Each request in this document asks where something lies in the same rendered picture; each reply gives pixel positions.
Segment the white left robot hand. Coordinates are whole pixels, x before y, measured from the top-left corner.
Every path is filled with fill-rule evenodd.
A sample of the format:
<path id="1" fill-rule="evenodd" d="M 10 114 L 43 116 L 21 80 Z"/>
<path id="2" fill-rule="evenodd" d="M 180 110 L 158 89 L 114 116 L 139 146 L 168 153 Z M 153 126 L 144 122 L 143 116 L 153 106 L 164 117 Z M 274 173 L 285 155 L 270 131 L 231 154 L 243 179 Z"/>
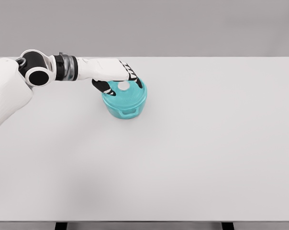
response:
<path id="1" fill-rule="evenodd" d="M 94 59 L 96 67 L 92 85 L 103 94 L 116 96 L 116 92 L 109 85 L 110 81 L 134 81 L 140 89 L 143 88 L 141 80 L 134 70 L 126 63 L 116 58 Z"/>

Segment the teal pot lid white knob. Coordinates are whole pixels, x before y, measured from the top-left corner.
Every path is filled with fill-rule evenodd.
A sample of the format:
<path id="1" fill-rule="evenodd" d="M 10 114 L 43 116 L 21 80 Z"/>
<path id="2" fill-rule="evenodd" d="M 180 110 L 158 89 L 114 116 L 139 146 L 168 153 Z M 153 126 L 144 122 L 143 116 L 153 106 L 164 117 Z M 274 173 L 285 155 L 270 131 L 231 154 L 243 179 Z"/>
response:
<path id="1" fill-rule="evenodd" d="M 136 103 L 140 103 L 146 96 L 146 86 L 141 81 L 142 88 L 138 86 L 135 81 L 125 81 L 129 83 L 129 88 L 126 90 L 122 90 L 119 88 L 119 84 L 123 83 L 123 81 L 109 81 L 110 87 L 116 93 L 115 96 L 102 94 L 102 98 L 105 102 L 112 105 L 117 106 L 127 106 Z"/>

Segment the teal pot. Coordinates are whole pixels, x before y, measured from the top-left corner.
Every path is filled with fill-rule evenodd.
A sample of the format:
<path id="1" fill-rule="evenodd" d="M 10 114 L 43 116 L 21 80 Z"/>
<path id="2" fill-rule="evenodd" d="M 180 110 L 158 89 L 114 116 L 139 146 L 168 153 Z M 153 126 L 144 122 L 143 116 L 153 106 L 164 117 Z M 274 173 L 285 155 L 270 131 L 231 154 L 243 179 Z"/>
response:
<path id="1" fill-rule="evenodd" d="M 127 105 L 127 106 L 117 106 L 117 105 L 108 104 L 104 100 L 103 102 L 106 105 L 110 114 L 113 115 L 114 117 L 119 118 L 119 119 L 131 119 L 131 118 L 137 117 L 143 111 L 146 99 L 147 99 L 147 94 L 140 103 L 134 103 L 132 105 Z"/>

